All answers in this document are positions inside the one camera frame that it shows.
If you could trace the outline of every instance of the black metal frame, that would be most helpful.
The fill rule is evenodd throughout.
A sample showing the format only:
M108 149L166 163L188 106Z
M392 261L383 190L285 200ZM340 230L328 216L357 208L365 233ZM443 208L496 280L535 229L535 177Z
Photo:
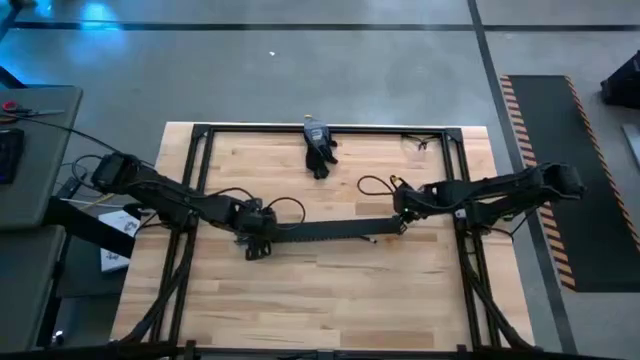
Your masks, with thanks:
M450 146L453 142L455 150L458 155L458 163L460 167L460 173L463 180L469 180L469 168L467 165L467 159L464 149L464 140L462 137L462 131L459 128L420 128L420 127L399 127L399 126L379 126L379 127L370 127L370 126L354 126L354 125L331 125L331 132L333 134L386 134L386 135L421 135L421 136L430 136L433 137L434 140L439 140L442 149L443 149L443 159L445 166L445 173L447 180L454 179L454 165L452 160L452 154ZM187 153L187 161L185 163L182 183L190 184L193 167L195 163L195 157L197 148L200 140L205 137L203 158L200 166L200 173L198 175L198 184L197 189L199 191L204 190L204 185L207 180L207 173L209 168L209 162L211 159L211 152L213 149L213 139L216 132L262 132L262 133L297 133L302 134L302 125L274 125L274 124L195 124L191 133L191 142L189 144L189 150ZM484 257L484 250L482 246L482 240L480 234L478 232L472 232L472 241L473 241L473 251L467 251L466 247L466 238L467 232L463 230L463 227L460 226L463 224L465 219L458 218L454 216L454 226L456 228L456 240L457 240L457 248L459 259L462 262L465 256L474 255L476 258L476 263L478 267L478 276L482 283L482 286L485 287L487 292L490 294L490 284L489 284L489 276L487 273L486 259ZM185 243L184 253L187 256L188 268L191 266L191 260L193 258L193 249L195 247L195 240L197 237L197 227L191 230L187 234L187 240ZM178 250L178 243L180 241L180 233L179 231L172 231L167 254L165 258L165 264L162 273L162 281L160 284L159 292L163 292L167 288L167 283L171 278L174 268L174 261ZM480 349L483 347L482 337L480 333L480 326L478 321L478 314L476 311L476 301L474 298L473 290L471 283L469 282L468 276L465 273L462 265L460 265L460 273L462 276L462 286L464 290L464 299L465 305L467 309L467 318L469 322L469 331L471 337L471 345L473 349ZM173 308L172 320L169 329L169 343L177 344L178 337L180 333L180 325L182 320L182 312L184 309L184 303L186 300L186 290L187 290L187 282L189 280L189 276L184 277L184 280L178 287L178 291L176 294L175 306ZM162 319L164 314L160 314L156 321L154 322L151 328L151 335L149 338L150 342L160 341L160 331L162 328ZM489 334L489 341L492 347L500 347L500 336L498 333L498 329L496 327L495 321L492 317L487 313L487 327ZM219 348L210 348L210 349L200 349L205 350L205 352L210 353L229 353L227 350L230 349L219 349ZM243 349L241 351L232 350L234 354L255 354L261 353L279 353L282 354L283 351L265 351L263 349ZM293 350L292 352L305 352L305 350ZM380 356L381 354L385 354L385 356L407 356L407 357L420 357L420 358L441 358L443 355L451 355L452 353L444 353L444 352L348 352L353 353L351 355L362 355L364 353Z

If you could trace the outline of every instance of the gray desk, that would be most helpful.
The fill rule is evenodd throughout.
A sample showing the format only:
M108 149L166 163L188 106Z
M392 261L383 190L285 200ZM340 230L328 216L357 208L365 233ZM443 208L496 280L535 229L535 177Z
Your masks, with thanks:
M0 91L0 103L14 100L33 109L65 110L64 114L35 119L68 128L75 123L81 97L82 90L70 86ZM24 121L0 126L25 132L16 178L13 184L0 186L0 231L34 228L42 223L70 134Z
M63 240L59 226L0 233L0 352L34 345Z

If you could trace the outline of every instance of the wooden tabletop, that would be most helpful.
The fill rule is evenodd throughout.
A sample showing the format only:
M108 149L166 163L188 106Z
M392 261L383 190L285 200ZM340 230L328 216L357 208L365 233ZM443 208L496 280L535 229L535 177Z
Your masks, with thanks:
M165 128L156 168L177 181L192 127L168 123ZM463 127L462 133L471 178L495 176L486 128ZM437 141L425 151L397 135L334 139L340 163L318 181L305 169L301 134L216 133L205 192L239 186L266 202L292 196L304 203L307 221L343 220L393 214L390 197L358 192L356 182L363 175L388 179L394 174L416 188L445 179ZM196 174L199 166L196 161ZM363 185L384 190L375 183ZM293 203L274 209L279 221L300 220ZM138 235L112 338L126 335L155 300L168 238L168 230L161 228ZM377 239L375 245L363 240L275 244L270 257L247 262L233 234L201 222L180 341L276 349L454 350L457 344L470 345L451 215L412 223L402 236ZM496 303L522 337L533 342L511 240L494 233L483 241ZM172 303L167 309L164 339ZM487 339L484 311L478 313Z

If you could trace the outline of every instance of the black glove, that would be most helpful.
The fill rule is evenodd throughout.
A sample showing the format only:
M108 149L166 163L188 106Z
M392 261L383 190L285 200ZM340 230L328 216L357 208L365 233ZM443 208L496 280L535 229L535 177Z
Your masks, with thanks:
M311 116L305 116L304 141L307 143L305 157L307 169L313 172L315 179L326 178L329 175L329 169L325 161L331 164L338 163L331 151L331 147L338 146L338 143L331 138L331 132L327 125Z

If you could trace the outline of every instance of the orange and black stripe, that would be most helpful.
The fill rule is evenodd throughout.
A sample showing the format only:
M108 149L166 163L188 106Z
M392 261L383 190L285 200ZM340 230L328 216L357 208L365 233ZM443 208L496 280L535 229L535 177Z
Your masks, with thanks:
M538 165L533 146L527 133L527 127L524 124L522 113L520 112L520 105L516 98L513 84L509 76L500 76L500 84L502 85L502 94L507 105L507 111L509 112L509 118L511 119L511 125L516 136L516 142L520 150L522 162L527 167L534 167ZM543 204L539 209L540 218L542 219L542 229L547 238L549 247L551 248L551 255L556 264L556 270L558 272L558 278L560 283L569 290L574 290L576 287L575 279L573 278L573 272L569 265L569 258L565 252L565 244L560 236L558 225L556 224L555 217L553 216L553 210L549 203Z
M582 103L580 102L580 98L576 92L576 88L573 85L573 81L568 76L565 76L567 79L567 84L569 85L569 89L571 89L571 93L573 94L573 101L575 101L576 106L578 107L578 111L580 112L580 116L584 121L584 125L587 129L587 133L589 134L589 139L591 139L591 144L593 148L596 150L598 154L598 159L600 159L600 165L602 165L602 170L604 170L607 179L609 179L609 185L611 186L611 190L613 190L613 195L616 197L616 201L618 202L618 206L620 207L620 211L622 212L622 216L624 217L625 222L627 223L627 227L629 228L629 232L635 241L636 249L640 251L640 237L638 237L638 232L636 231L633 222L631 221L631 216L627 211L626 206L624 205L624 201L622 200L622 196L620 195L620 191L618 190L618 186L616 182L613 180L613 176L611 175L611 171L609 171L609 167L607 166L606 161L604 160L604 156L602 155L602 150L600 150L600 146L598 145L598 141L596 140L595 135L593 134L593 129L591 128L591 122L589 122L589 118L587 117L587 113L584 111L582 107Z

